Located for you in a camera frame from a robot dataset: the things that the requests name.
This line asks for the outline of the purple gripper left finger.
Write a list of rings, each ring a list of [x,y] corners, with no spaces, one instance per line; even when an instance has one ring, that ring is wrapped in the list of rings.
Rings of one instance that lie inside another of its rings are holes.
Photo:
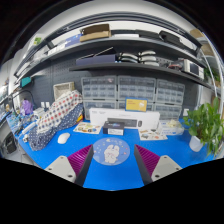
[[[68,157],[59,156],[46,168],[46,171],[82,186],[93,154],[93,145],[86,146]]]

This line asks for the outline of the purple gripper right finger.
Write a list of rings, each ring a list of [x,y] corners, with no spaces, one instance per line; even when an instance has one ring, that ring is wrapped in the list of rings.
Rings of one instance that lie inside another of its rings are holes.
[[[181,170],[168,155],[158,156],[137,144],[134,145],[134,156],[145,185]]]

